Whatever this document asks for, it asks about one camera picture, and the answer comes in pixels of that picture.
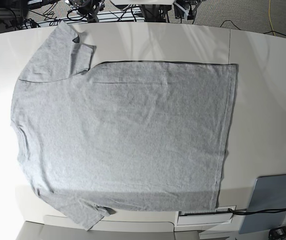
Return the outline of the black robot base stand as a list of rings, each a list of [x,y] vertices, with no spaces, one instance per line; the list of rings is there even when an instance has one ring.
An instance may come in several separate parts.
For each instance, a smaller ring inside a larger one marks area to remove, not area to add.
[[[169,11],[173,5],[142,4],[138,5],[145,22],[169,23]]]

